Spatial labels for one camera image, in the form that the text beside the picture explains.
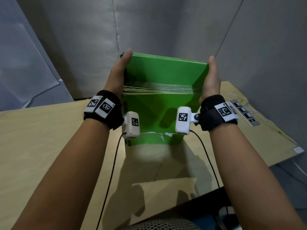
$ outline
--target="wooden tabletop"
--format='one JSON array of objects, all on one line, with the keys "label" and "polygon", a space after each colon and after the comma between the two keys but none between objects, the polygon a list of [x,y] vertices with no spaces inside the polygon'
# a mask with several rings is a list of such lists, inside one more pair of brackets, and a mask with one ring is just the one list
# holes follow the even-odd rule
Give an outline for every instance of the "wooden tabletop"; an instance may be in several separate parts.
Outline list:
[{"label": "wooden tabletop", "polygon": [[[221,91],[243,96],[231,83]],[[238,97],[222,92],[226,100]],[[34,189],[83,120],[88,100],[0,112],[0,229],[10,229]],[[267,165],[294,156],[296,147],[276,127],[251,127],[242,117],[238,126]],[[205,144],[220,185],[209,133],[191,125]],[[105,159],[82,229],[95,229],[105,198],[121,128],[110,132]],[[100,228],[113,230],[144,220],[194,197],[217,189],[199,139],[190,134],[180,145],[125,146],[121,140]]]}]

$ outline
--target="white camera device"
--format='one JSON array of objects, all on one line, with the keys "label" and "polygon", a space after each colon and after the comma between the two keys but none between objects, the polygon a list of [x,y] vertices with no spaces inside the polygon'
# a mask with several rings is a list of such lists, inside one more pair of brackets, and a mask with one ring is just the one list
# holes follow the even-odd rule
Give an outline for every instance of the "white camera device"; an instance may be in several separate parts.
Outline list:
[{"label": "white camera device", "polygon": [[190,134],[190,125],[191,123],[198,123],[198,117],[199,113],[192,113],[190,107],[179,107],[177,110],[175,131],[182,135]]},{"label": "white camera device", "polygon": [[124,123],[122,124],[122,133],[124,139],[134,139],[140,135],[140,119],[136,112],[129,111],[124,114]]}]

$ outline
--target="hand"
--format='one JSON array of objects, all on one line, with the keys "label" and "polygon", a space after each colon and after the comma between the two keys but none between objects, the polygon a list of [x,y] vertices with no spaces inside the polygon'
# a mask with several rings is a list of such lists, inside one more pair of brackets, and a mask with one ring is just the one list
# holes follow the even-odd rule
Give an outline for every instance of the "hand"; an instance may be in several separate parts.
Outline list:
[{"label": "hand", "polygon": [[112,67],[108,81],[104,90],[114,93],[117,97],[121,97],[124,88],[124,70],[131,60],[132,50],[129,48],[124,52],[124,55]]},{"label": "hand", "polygon": [[220,94],[221,90],[221,78],[219,71],[217,70],[217,64],[214,56],[210,56],[208,60],[209,73],[205,78],[201,97],[199,98],[199,104],[209,96]]}]

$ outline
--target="black cable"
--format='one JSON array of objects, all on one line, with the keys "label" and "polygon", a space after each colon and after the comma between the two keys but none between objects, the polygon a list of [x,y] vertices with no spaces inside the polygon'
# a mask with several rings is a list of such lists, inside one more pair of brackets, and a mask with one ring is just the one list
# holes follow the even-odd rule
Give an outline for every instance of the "black cable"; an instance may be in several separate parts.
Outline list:
[{"label": "black cable", "polygon": [[98,223],[97,223],[96,230],[98,229],[98,226],[99,226],[99,223],[100,223],[100,220],[101,220],[101,217],[102,217],[102,212],[103,212],[103,209],[104,209],[104,205],[106,204],[106,198],[108,197],[108,193],[109,193],[109,189],[110,189],[110,185],[111,185],[111,181],[112,181],[112,176],[113,176],[113,172],[114,172],[114,167],[115,167],[115,161],[116,161],[118,146],[119,146],[119,143],[120,143],[120,140],[121,140],[122,136],[125,135],[125,134],[126,134],[126,132],[121,134],[121,136],[120,136],[120,138],[118,140],[118,144],[117,144],[117,148],[116,148],[116,152],[115,152],[115,157],[114,157],[113,168],[112,168],[112,172],[111,172],[111,177],[110,177],[108,189],[106,190],[106,197],[104,198],[104,202],[103,202],[103,206],[102,206],[102,209],[101,209],[101,213],[100,213],[100,216],[99,216],[99,220],[98,220]]},{"label": "black cable", "polygon": [[196,132],[195,132],[195,131],[190,130],[190,132],[193,132],[193,133],[194,133],[194,134],[195,134],[195,135],[198,137],[198,139],[201,141],[201,144],[203,145],[204,150],[205,150],[205,153],[206,153],[206,155],[207,155],[208,161],[209,161],[209,163],[210,163],[210,165],[211,165],[211,168],[212,168],[212,170],[213,170],[213,174],[214,174],[214,177],[215,177],[215,179],[216,179],[217,186],[218,186],[218,188],[220,189],[220,184],[219,184],[219,181],[217,180],[217,177],[216,177],[215,171],[214,171],[213,166],[212,166],[212,164],[211,164],[211,161],[210,161],[210,158],[209,158],[209,156],[208,156],[207,150],[206,150],[206,148],[205,148],[205,146],[204,146],[204,143],[202,142],[201,138],[200,138],[200,137],[199,137],[199,136],[196,134]]}]

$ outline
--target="black wristband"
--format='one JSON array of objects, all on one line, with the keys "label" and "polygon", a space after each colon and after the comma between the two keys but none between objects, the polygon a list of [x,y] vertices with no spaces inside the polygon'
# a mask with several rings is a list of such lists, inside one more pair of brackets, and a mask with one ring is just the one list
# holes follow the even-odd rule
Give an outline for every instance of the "black wristband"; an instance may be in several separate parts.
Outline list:
[{"label": "black wristband", "polygon": [[[93,112],[84,112],[83,120],[86,120],[88,118],[95,119],[102,123],[107,124],[109,129],[113,130],[120,127],[124,122],[124,118],[122,116],[122,111],[121,111],[120,99],[114,93],[108,90],[99,91],[97,93],[97,96],[102,96],[102,99],[95,106]],[[105,99],[110,100],[115,105],[111,107],[108,103],[105,102]],[[98,108],[100,109],[99,110],[100,112],[103,111],[106,114],[105,118],[96,113],[96,110]]]},{"label": "black wristband", "polygon": [[236,119],[225,122],[223,117],[217,112],[214,106],[225,102],[225,99],[221,95],[213,95],[207,97],[201,103],[201,112],[199,115],[199,125],[203,131],[211,131],[222,123],[234,123],[238,124]]}]

